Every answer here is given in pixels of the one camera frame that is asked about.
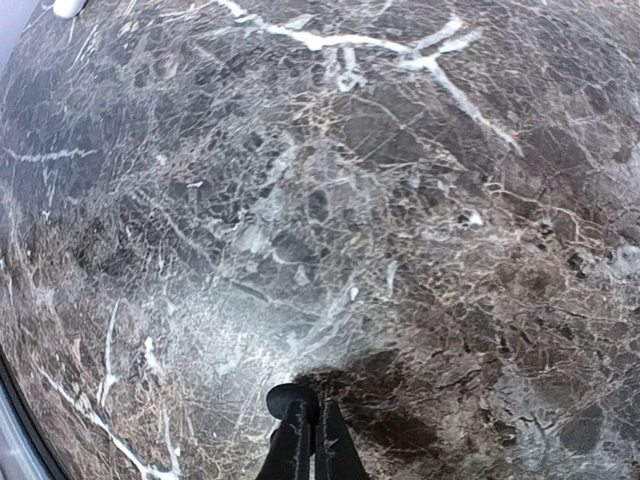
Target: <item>white object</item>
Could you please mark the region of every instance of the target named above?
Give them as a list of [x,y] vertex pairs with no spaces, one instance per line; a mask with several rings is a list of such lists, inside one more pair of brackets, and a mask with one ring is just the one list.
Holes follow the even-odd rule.
[[87,0],[56,0],[53,3],[53,14],[56,17],[70,19],[78,15]]

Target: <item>marble floor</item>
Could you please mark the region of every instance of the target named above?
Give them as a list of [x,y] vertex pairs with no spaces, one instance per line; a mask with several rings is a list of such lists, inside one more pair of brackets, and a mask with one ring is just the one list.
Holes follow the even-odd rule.
[[0,82],[0,345],[77,479],[640,475],[640,6],[90,0]]

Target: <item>brown marble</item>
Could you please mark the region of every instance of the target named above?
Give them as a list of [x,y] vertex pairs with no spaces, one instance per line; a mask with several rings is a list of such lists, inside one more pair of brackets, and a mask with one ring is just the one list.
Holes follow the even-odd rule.
[[376,479],[638,478],[639,21],[38,10],[0,82],[0,342],[74,478],[253,478],[296,378]]

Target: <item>marble vein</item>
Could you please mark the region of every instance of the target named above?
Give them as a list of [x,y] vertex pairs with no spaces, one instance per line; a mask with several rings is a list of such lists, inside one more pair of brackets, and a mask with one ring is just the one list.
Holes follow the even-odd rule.
[[78,54],[76,55],[76,58],[73,59],[73,63],[71,64],[71,66],[75,65],[76,63],[78,63],[78,60],[80,60],[84,56],[85,49],[87,48],[89,43],[93,40],[93,36],[95,35],[95,33],[98,31],[98,26],[99,26],[99,24],[96,24],[93,27],[93,29],[91,30],[91,33],[89,35],[87,35],[87,39],[80,46],[80,50],[78,50]]
[[[341,34],[341,35],[319,35],[313,32],[304,31],[298,28],[298,24],[294,24],[296,27],[292,29],[286,25],[275,25],[265,22],[259,15],[249,14],[247,10],[242,8],[236,2],[231,0],[211,0],[213,3],[226,8],[229,13],[236,19],[238,23],[253,23],[262,31],[270,33],[272,35],[282,35],[291,38],[312,51],[321,51],[325,47],[346,47],[353,48],[357,46],[362,47],[375,47],[387,50],[394,54],[400,55],[401,59],[398,64],[399,68],[405,70],[426,70],[428,71],[434,80],[443,87],[453,100],[457,103],[458,107],[467,115],[469,115],[476,123],[484,128],[488,128],[493,131],[494,134],[500,138],[505,144],[512,147],[518,155],[522,156],[523,152],[516,139],[508,133],[505,129],[495,125],[488,120],[480,111],[480,109],[471,102],[466,93],[458,88],[449,79],[444,70],[438,65],[436,59],[443,53],[451,53],[462,50],[468,47],[472,42],[478,40],[482,36],[482,31],[474,30],[459,39],[454,39],[445,42],[436,53],[423,57],[416,55],[416,51],[426,48],[428,46],[437,44],[452,35],[454,35],[461,27],[462,20],[458,17],[453,17],[449,22],[445,24],[437,32],[428,35],[422,40],[419,40],[414,46],[404,45],[398,42],[393,42],[386,39],[380,39],[370,37],[367,35],[356,34]],[[339,89],[342,92],[350,91],[353,84],[338,83]]]
[[50,153],[38,153],[35,155],[21,155],[19,153],[14,152],[10,148],[4,149],[13,159],[18,160],[19,162],[30,162],[30,163],[38,163],[38,162],[50,162],[55,160],[60,160],[62,158],[73,158],[80,157],[84,158],[88,155],[96,153],[97,150],[81,150],[79,148],[74,148],[73,150],[63,149],[57,152]]
[[51,385],[51,387],[60,394],[62,399],[69,404],[69,406],[109,436],[109,439],[113,442],[115,447],[135,465],[138,472],[140,472],[140,478],[142,480],[148,480],[150,476],[157,480],[180,480],[180,464],[178,463],[178,457],[174,449],[171,447],[169,420],[165,411],[162,412],[162,416],[165,427],[165,443],[169,449],[169,456],[171,459],[171,470],[169,471],[160,470],[155,465],[149,465],[141,460],[138,454],[113,431],[111,426],[109,426],[109,424],[105,422],[98,413],[96,413],[96,411],[91,407],[91,401],[85,394],[80,394],[77,399],[74,399],[67,389],[59,382],[56,382],[45,370],[40,368],[40,373],[47,380],[49,385]]
[[102,382],[100,383],[100,388],[98,390],[98,399],[100,401],[100,406],[104,407],[107,396],[109,395],[109,390],[111,387],[115,385],[118,381],[118,377],[113,374],[113,367],[111,365],[111,344],[113,343],[113,331],[116,325],[116,316],[118,314],[118,306],[120,305],[120,299],[116,300],[116,304],[113,307],[113,311],[111,312],[111,318],[109,320],[109,329],[107,330],[107,340],[105,344],[104,350],[104,363],[105,363],[105,376]]
[[162,379],[164,376],[164,369],[160,365],[160,362],[158,362],[153,350],[153,339],[151,337],[147,337],[144,341],[144,359],[147,362],[147,368],[149,368],[149,370],[151,370],[159,379]]
[[387,297],[391,298],[393,295],[393,282],[396,278],[396,272],[398,271],[398,261],[393,260],[387,265]]

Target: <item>white marble vein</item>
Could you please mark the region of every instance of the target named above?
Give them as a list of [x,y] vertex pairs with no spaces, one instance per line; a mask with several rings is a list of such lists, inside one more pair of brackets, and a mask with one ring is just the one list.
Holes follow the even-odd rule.
[[147,337],[144,341],[144,359],[147,362],[147,368],[151,370],[159,379],[164,377],[164,369],[158,359],[156,358],[155,353],[153,352],[153,339],[151,337]]
[[18,160],[19,162],[31,163],[50,162],[52,160],[60,160],[61,158],[84,158],[97,152],[97,150],[80,150],[79,148],[74,148],[73,150],[64,149],[57,152],[37,153],[35,155],[20,155],[10,148],[5,148],[4,151],[7,152],[13,159]]
[[52,388],[54,388],[60,396],[63,398],[65,402],[67,402],[77,413],[82,415],[84,418],[89,420],[91,423],[96,425],[102,431],[104,431],[109,439],[113,442],[115,447],[120,450],[125,457],[131,461],[140,472],[140,477],[142,480],[148,480],[151,478],[156,478],[158,480],[180,480],[180,465],[178,463],[178,457],[175,454],[173,448],[171,448],[171,439],[169,437],[169,421],[166,416],[166,412],[163,411],[164,416],[164,424],[165,424],[165,442],[167,443],[167,447],[169,448],[169,456],[171,457],[171,471],[163,471],[158,469],[155,465],[149,465],[143,462],[137,453],[133,451],[129,445],[127,445],[124,440],[122,440],[107,424],[100,415],[98,415],[95,410],[91,407],[91,401],[86,396],[86,394],[80,394],[77,399],[74,399],[73,396],[67,391],[67,389],[62,386],[60,383],[56,382],[51,375],[49,375],[45,370],[40,368],[40,373],[44,376],[44,378],[49,382]]
[[289,30],[300,30],[304,28],[307,25],[307,23],[311,21],[312,18],[313,18],[313,15],[305,13],[304,15],[299,15],[296,18],[289,20],[287,23],[284,24],[284,27],[288,28]]
[[[387,50],[396,55],[400,55],[400,62],[398,66],[405,70],[426,70],[434,78],[434,80],[443,87],[453,100],[457,103],[458,107],[467,115],[469,115],[480,126],[491,130],[498,138],[500,138],[505,144],[512,147],[520,156],[522,156],[522,149],[518,145],[516,139],[507,132],[505,129],[495,125],[488,120],[481,112],[480,109],[471,102],[466,93],[460,90],[457,86],[451,82],[447,74],[442,70],[440,65],[436,62],[436,59],[444,53],[451,53],[463,50],[471,43],[478,40],[482,36],[480,29],[473,30],[472,32],[463,35],[460,38],[446,41],[438,51],[429,56],[416,55],[420,49],[437,44],[447,38],[453,36],[456,32],[462,28],[462,20],[454,16],[444,27],[435,32],[432,35],[424,37],[419,40],[414,46],[403,45],[398,42],[393,42],[386,39],[380,39],[370,37],[367,35],[355,35],[355,34],[343,34],[343,35],[320,35],[312,32],[308,32],[302,29],[292,29],[285,25],[274,25],[265,22],[264,19],[258,15],[251,15],[247,10],[242,8],[236,2],[231,0],[212,0],[213,3],[226,8],[229,13],[236,19],[238,23],[251,22],[255,27],[258,27],[261,31],[270,33],[272,35],[282,35],[299,42],[312,52],[321,51],[325,47],[343,47],[343,48],[355,48],[355,47],[374,47]],[[339,89],[342,91],[349,91],[354,85],[348,84],[341,88],[339,83]]]
[[393,295],[393,282],[396,278],[396,272],[398,271],[398,261],[393,260],[387,265],[387,297],[391,298]]
[[109,328],[107,330],[107,340],[104,350],[104,363],[105,363],[105,376],[104,380],[100,382],[100,389],[98,390],[98,399],[100,406],[104,407],[107,401],[107,395],[109,390],[118,381],[118,377],[113,374],[113,367],[111,366],[111,344],[113,343],[113,331],[116,325],[116,316],[118,314],[118,307],[120,305],[120,299],[116,301],[113,311],[111,312],[111,318],[109,320]]
[[356,61],[356,51],[353,47],[345,46],[342,48],[344,55],[345,69],[336,78],[338,90],[343,93],[353,90],[356,85],[364,87],[367,84],[366,78],[355,72],[358,68]]

